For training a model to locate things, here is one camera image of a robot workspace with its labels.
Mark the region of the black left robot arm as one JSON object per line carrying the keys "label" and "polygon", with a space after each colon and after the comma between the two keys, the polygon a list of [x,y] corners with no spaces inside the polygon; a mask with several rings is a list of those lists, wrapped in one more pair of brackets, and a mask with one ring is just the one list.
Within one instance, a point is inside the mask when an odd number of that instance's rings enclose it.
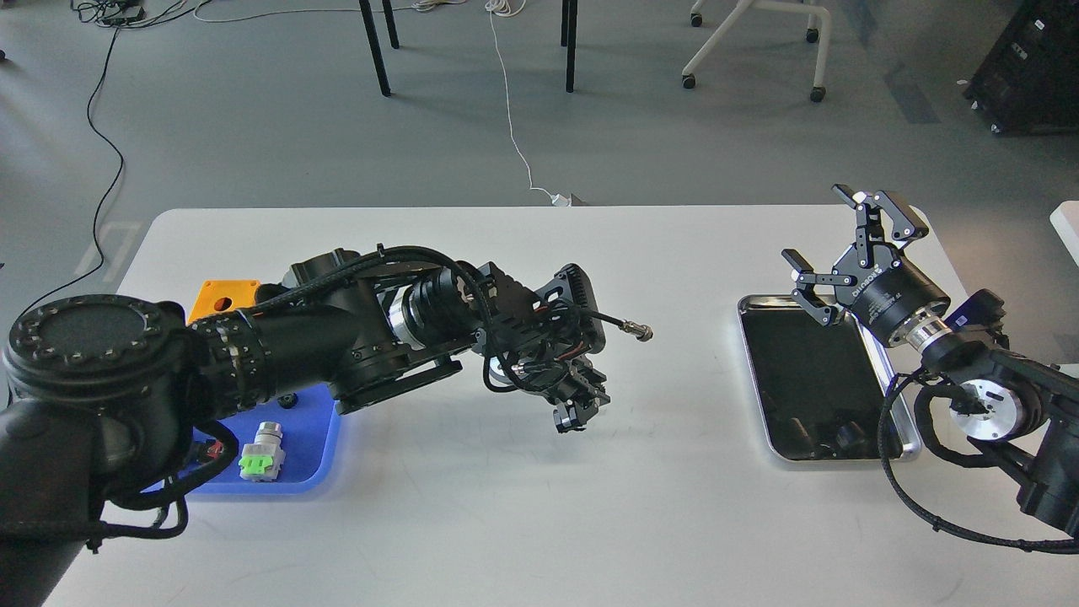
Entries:
{"label": "black left robot arm", "polygon": [[3,346],[3,604],[43,604],[82,548],[185,532],[186,495],[240,456],[223,420],[310,385],[345,415],[454,375],[472,350],[488,389],[543,397],[556,430],[583,430],[609,403],[588,358],[606,323],[652,337],[602,314],[575,264],[533,291],[420,246],[316,256],[192,323],[174,301],[118,293],[24,312]]}

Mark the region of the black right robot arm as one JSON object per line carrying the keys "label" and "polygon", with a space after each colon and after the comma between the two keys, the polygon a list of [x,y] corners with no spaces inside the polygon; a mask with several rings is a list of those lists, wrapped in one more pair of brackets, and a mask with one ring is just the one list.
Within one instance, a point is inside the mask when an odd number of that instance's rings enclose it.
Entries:
{"label": "black right robot arm", "polygon": [[1022,513],[1064,532],[1063,540],[1010,540],[961,527],[923,508],[883,472],[902,503],[935,532],[978,543],[1053,556],[1076,554],[1076,378],[1055,365],[1011,350],[1002,329],[1003,302],[982,289],[948,314],[948,295],[909,261],[905,247],[929,234],[912,207],[887,191],[833,185],[856,213],[852,245],[829,273],[819,273],[797,250],[783,258],[795,272],[792,298],[820,325],[846,316],[885,348],[909,343],[921,365],[888,384],[880,422],[909,384],[921,385],[914,422],[921,444],[965,469],[997,468],[1017,482]]}

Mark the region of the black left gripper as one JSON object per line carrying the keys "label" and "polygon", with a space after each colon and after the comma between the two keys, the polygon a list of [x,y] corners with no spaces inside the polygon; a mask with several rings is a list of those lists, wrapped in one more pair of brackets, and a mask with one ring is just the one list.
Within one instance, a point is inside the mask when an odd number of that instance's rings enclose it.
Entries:
{"label": "black left gripper", "polygon": [[566,360],[534,353],[515,357],[515,374],[527,394],[540,395],[551,404],[571,402],[555,404],[552,416],[559,433],[585,430],[591,414],[610,401],[607,377],[593,367],[587,353],[582,350]]}

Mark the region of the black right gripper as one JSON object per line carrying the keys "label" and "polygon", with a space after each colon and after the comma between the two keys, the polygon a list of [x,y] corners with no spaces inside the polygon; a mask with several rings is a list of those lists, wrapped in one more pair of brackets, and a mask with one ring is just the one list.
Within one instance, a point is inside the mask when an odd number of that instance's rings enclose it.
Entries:
{"label": "black right gripper", "polygon": [[[822,326],[837,325],[851,311],[860,325],[887,348],[904,341],[900,326],[918,311],[944,314],[950,296],[906,259],[903,246],[929,234],[928,223],[897,193],[856,191],[845,184],[832,191],[856,213],[855,239],[830,274],[817,273],[797,250],[781,256],[795,272],[795,303]],[[816,287],[832,287],[825,301]]]}

